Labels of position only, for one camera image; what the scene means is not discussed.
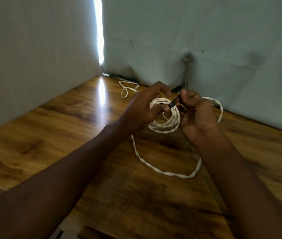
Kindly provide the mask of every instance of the white cable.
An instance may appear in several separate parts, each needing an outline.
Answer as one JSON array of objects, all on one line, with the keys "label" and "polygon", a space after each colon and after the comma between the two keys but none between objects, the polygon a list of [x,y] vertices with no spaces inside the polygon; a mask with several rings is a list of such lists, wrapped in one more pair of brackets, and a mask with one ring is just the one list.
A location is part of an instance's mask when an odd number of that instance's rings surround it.
[{"label": "white cable", "polygon": [[[133,88],[130,88],[130,87],[126,87],[126,86],[123,86],[122,83],[128,83],[128,84],[135,84],[136,87],[133,89]],[[134,92],[137,92],[137,89],[139,88],[139,85],[137,83],[134,83],[134,82],[129,82],[129,81],[119,81],[119,84],[122,86],[122,91],[121,91],[121,97],[122,99],[126,98],[128,96],[128,89],[129,90],[132,90]],[[210,97],[202,97],[204,99],[208,99],[211,101],[211,104],[212,106],[219,106],[220,109],[221,109],[221,114],[218,118],[218,123],[219,121],[221,120],[222,118],[222,114],[223,114],[223,107],[221,105],[220,102],[218,102],[217,100],[213,99],[213,98],[210,98]],[[156,104],[169,104],[171,101],[167,98],[156,98],[154,100],[151,101],[150,103],[150,108],[152,108],[154,105]],[[169,132],[174,132],[178,127],[179,127],[179,124],[180,124],[180,113],[179,113],[179,110],[176,106],[172,107],[171,108],[171,117],[169,119],[167,119],[165,116],[164,116],[164,112],[163,112],[163,117],[164,119],[166,120],[165,123],[156,123],[155,121],[151,122],[149,124],[149,128],[152,130],[152,131],[155,131],[155,132],[158,132],[158,133],[169,133]],[[159,129],[164,129],[164,128],[167,128],[167,127],[173,127],[171,130],[168,130],[168,131],[160,131]],[[133,148],[134,148],[134,152],[136,154],[136,156],[139,158],[139,160],[141,162],[143,162],[144,164],[146,164],[148,167],[152,168],[154,171],[160,173],[160,174],[165,174],[165,175],[168,175],[168,176],[178,176],[180,178],[192,178],[195,176],[195,174],[197,173],[197,171],[200,169],[200,166],[201,166],[201,163],[202,163],[202,160],[201,158],[199,159],[199,162],[197,164],[197,167],[195,168],[195,171],[193,173],[191,173],[189,176],[186,176],[186,175],[183,175],[183,174],[174,174],[174,173],[170,173],[170,172],[162,172],[160,169],[152,166],[151,164],[149,164],[148,162],[146,162],[143,158],[140,157],[139,153],[137,152],[137,149],[136,149],[136,143],[134,141],[134,137],[133,135],[131,135],[131,139],[132,139],[132,145],[133,145]]]}]

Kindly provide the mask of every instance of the person's right arm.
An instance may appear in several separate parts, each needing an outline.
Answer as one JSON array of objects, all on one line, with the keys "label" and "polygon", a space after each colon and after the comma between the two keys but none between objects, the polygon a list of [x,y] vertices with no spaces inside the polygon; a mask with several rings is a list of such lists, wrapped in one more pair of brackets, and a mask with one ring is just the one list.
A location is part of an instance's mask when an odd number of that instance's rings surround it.
[{"label": "person's right arm", "polygon": [[198,151],[244,238],[282,238],[282,203],[219,130],[209,100],[181,91],[180,128]]}]

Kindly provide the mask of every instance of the person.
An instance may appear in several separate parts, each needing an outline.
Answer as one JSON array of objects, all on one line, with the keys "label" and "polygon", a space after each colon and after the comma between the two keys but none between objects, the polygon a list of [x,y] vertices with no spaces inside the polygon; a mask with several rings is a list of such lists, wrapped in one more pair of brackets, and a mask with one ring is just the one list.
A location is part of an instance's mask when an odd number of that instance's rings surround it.
[{"label": "person", "polygon": [[[0,195],[0,239],[48,238],[70,213],[89,179],[125,139],[163,111],[149,108],[167,85],[157,82],[137,92],[113,124],[52,166]],[[182,110],[180,103],[187,108]],[[282,238],[282,203],[274,197],[219,130],[210,101],[182,90],[176,102],[180,129],[196,148],[245,238]]]}]

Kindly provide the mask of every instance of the person's left arm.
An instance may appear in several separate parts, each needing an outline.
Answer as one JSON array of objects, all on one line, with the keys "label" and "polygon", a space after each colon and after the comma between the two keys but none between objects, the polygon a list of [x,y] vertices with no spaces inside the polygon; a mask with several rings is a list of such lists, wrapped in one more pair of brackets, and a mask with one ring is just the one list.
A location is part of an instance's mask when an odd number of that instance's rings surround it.
[{"label": "person's left arm", "polygon": [[142,130],[167,105],[150,102],[171,92],[157,82],[137,92],[113,124],[52,166],[0,195],[0,239],[48,238],[70,213],[89,179],[106,157],[128,136]]}]

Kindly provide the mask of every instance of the hand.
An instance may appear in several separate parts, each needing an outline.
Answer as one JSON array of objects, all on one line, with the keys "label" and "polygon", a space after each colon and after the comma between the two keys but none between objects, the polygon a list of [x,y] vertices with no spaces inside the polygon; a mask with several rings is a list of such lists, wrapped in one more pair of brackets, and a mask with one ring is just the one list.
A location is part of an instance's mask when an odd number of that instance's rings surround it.
[{"label": "hand", "polygon": [[211,102],[203,99],[194,91],[182,90],[180,100],[176,106],[180,111],[180,129],[184,136],[192,143],[195,142],[207,131],[216,128],[217,121],[213,113]]},{"label": "hand", "polygon": [[135,93],[116,123],[132,135],[153,122],[160,112],[169,112],[170,108],[165,104],[157,104],[150,108],[151,101],[161,97],[160,90],[167,97],[171,96],[170,88],[160,81],[141,92]]}]

